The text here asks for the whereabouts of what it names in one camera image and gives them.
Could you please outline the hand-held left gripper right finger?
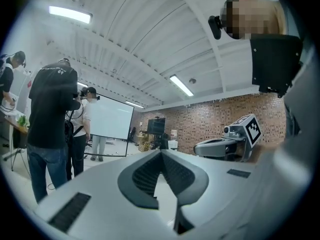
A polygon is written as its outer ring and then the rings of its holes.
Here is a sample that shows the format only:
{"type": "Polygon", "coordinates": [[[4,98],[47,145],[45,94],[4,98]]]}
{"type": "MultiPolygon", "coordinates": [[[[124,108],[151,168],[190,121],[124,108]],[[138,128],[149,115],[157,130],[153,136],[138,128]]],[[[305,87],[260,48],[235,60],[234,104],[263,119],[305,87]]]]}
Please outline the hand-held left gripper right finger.
{"type": "Polygon", "coordinates": [[[257,201],[259,165],[187,155],[159,154],[162,173],[177,198],[175,229],[161,236],[249,236],[257,201]]]}

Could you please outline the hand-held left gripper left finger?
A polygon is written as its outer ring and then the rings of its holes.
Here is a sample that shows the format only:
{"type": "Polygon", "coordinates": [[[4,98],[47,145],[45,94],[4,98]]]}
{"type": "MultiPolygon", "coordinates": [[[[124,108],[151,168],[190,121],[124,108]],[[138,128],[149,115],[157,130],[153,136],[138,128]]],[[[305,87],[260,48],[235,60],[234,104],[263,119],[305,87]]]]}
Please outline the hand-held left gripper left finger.
{"type": "Polygon", "coordinates": [[[118,187],[120,173],[150,155],[143,152],[93,166],[44,198],[36,209],[37,226],[52,240],[173,240],[175,232],[160,212],[129,202],[118,187]],[[88,199],[72,218],[63,212],[58,228],[53,218],[76,194],[88,199]]]}

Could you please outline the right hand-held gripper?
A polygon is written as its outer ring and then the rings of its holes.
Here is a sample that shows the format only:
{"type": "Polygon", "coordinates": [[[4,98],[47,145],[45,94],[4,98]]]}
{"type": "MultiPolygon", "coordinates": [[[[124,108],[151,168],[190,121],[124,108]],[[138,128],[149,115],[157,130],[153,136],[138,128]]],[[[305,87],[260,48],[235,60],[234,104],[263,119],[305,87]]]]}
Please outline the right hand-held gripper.
{"type": "Polygon", "coordinates": [[[244,115],[223,129],[220,138],[208,139],[194,146],[199,157],[230,162],[246,162],[262,132],[254,114],[244,115]]]}

